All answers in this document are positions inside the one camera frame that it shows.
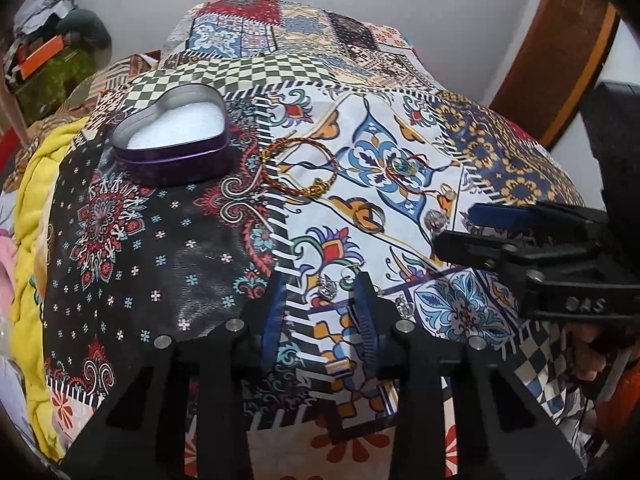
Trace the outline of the right hand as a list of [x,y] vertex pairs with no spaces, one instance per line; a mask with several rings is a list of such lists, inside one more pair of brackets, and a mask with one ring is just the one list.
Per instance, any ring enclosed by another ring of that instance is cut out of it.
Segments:
[[591,324],[570,323],[568,330],[573,337],[575,375],[584,382],[593,382],[608,365],[606,357],[590,347],[601,329]]

